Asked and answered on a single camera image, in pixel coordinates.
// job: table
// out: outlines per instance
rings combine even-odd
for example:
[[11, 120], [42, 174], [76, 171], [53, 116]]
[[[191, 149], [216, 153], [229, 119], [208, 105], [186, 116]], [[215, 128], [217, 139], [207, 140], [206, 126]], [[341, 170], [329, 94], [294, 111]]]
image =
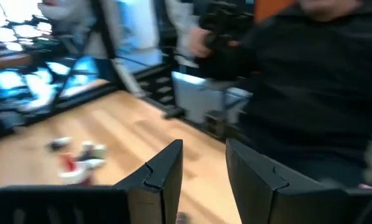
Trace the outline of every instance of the table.
[[18, 54], [0, 57], [0, 71], [8, 68], [30, 65], [32, 56], [19, 52]]
[[184, 140], [184, 178], [179, 211], [192, 224], [239, 224], [225, 161], [225, 145], [162, 111], [118, 91], [0, 140], [0, 187], [60, 184], [56, 154], [44, 146], [73, 137], [64, 152], [78, 154], [81, 142], [107, 145], [106, 164], [95, 170], [97, 184], [115, 184], [174, 139]]

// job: camera rig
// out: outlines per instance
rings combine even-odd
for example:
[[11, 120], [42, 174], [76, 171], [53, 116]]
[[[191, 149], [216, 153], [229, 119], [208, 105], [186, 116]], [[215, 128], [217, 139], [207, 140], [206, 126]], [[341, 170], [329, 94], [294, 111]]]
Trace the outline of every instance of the camera rig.
[[240, 40], [251, 28], [252, 22], [253, 15], [240, 11], [237, 5], [212, 1], [198, 23], [202, 29], [211, 31], [205, 39], [205, 45], [217, 50], [226, 47], [231, 40]]

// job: white sleeve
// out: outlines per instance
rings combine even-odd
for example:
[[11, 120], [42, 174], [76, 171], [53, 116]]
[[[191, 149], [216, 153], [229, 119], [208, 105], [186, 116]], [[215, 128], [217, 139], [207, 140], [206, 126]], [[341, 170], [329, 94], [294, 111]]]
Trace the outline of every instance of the white sleeve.
[[183, 30], [182, 12], [184, 12], [183, 3], [179, 0], [165, 0], [167, 5], [167, 14], [177, 30]]
[[192, 15], [191, 19], [191, 24], [192, 24], [192, 28], [196, 28], [196, 27], [200, 27], [200, 25], [198, 24], [198, 19], [200, 18], [200, 16], [195, 16], [195, 15]]
[[82, 7], [84, 0], [66, 0], [59, 6], [48, 6], [39, 4], [38, 8], [41, 10], [43, 16], [53, 20], [64, 20], [77, 13], [77, 10]]

